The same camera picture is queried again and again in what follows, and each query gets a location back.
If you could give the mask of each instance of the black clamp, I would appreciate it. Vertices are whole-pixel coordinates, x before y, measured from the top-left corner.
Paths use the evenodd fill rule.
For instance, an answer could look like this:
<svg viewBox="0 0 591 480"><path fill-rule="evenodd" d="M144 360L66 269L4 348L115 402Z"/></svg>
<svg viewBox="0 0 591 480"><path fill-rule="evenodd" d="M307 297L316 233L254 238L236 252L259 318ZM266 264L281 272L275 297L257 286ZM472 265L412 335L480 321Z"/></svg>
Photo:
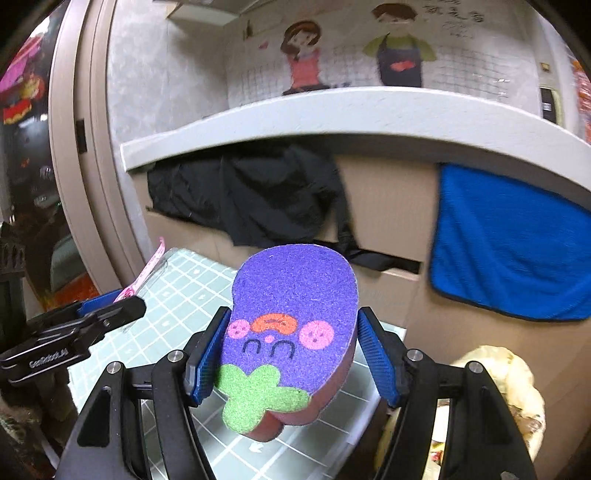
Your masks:
<svg viewBox="0 0 591 480"><path fill-rule="evenodd" d="M107 332L142 318L144 301L129 297L112 303L118 292L75 302L30 320L28 339L0 355L0 380L15 387L56 368L90 357L89 347Z"/></svg>
<svg viewBox="0 0 591 480"><path fill-rule="evenodd" d="M205 390L193 379L201 375L196 371L203 361L215 363L206 352L219 340L229 313L220 308L205 332L195 333L183 350L170 352L155 365L126 369L120 362L109 364L80 413L56 479L151 480L140 404L151 399L168 478L215 480L189 407L196 405L195 389ZM536 479L517 425L482 364L439 365L385 332L370 308L361 314L365 320L358 325L364 324L376 340L364 347L374 380L382 396L401 407L375 480L423 477L440 398L450 399L451 411L440 479Z"/></svg>

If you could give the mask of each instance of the green leaf shape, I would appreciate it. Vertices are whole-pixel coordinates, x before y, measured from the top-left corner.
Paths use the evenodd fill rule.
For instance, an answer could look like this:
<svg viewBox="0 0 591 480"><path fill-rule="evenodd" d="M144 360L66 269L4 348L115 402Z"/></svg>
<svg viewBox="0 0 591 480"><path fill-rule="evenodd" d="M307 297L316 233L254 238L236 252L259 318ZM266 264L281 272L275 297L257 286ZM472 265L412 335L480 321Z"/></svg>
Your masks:
<svg viewBox="0 0 591 480"><path fill-rule="evenodd" d="M267 410L289 413L306 408L310 402L308 392L279 387L280 379L281 373L273 365L262 365L250 375L236 365L222 365L216 387L229 397L222 414L224 423L244 434L259 425Z"/></svg>

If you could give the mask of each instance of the metal screw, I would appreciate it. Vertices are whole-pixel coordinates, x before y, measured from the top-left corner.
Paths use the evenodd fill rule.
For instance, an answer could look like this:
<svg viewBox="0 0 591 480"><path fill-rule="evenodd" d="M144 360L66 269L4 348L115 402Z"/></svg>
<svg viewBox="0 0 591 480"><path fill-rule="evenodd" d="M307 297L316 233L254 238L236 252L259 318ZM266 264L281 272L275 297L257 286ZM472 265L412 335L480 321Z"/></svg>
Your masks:
<svg viewBox="0 0 591 480"><path fill-rule="evenodd" d="M503 472L501 473L501 480L519 480L519 477L511 472Z"/></svg>
<svg viewBox="0 0 591 480"><path fill-rule="evenodd" d="M181 350L173 350L172 352L170 352L166 356L166 358L168 358L168 361L169 362L172 362L172 363L175 364L179 360L182 360L183 359L183 356L184 356L184 352L182 352Z"/></svg>
<svg viewBox="0 0 591 480"><path fill-rule="evenodd" d="M407 357L411 362L420 362L424 355L422 351L413 348L407 352Z"/></svg>
<svg viewBox="0 0 591 480"><path fill-rule="evenodd" d="M107 372L111 375L117 373L119 370L121 370L121 364L119 362L111 362L107 365Z"/></svg>
<svg viewBox="0 0 591 480"><path fill-rule="evenodd" d="M473 372L475 374L481 374L484 371L484 367L479 362L470 362L468 364L468 368L470 369L470 372Z"/></svg>

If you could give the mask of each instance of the black fabric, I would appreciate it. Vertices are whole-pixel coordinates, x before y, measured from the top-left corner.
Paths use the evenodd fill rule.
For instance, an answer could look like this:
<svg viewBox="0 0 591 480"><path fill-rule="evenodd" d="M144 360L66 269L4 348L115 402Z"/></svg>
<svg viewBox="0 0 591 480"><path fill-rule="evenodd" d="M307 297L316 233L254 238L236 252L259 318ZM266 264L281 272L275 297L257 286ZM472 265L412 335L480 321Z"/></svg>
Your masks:
<svg viewBox="0 0 591 480"><path fill-rule="evenodd" d="M333 208L338 242L316 243L372 270L420 268L419 262L360 249L336 164L296 145L159 162L148 172L148 190L156 212L225 231L236 246L314 242Z"/></svg>

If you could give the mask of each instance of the purple sponge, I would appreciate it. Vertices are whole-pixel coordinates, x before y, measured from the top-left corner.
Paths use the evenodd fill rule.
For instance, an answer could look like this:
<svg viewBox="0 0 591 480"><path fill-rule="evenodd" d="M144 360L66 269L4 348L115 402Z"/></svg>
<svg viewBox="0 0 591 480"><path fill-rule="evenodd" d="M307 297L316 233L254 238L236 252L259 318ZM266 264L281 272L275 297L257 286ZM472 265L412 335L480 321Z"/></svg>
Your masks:
<svg viewBox="0 0 591 480"><path fill-rule="evenodd" d="M241 267L216 386L223 419L259 442L313 422L345 381L355 353L357 282L317 245L264 250Z"/></svg>

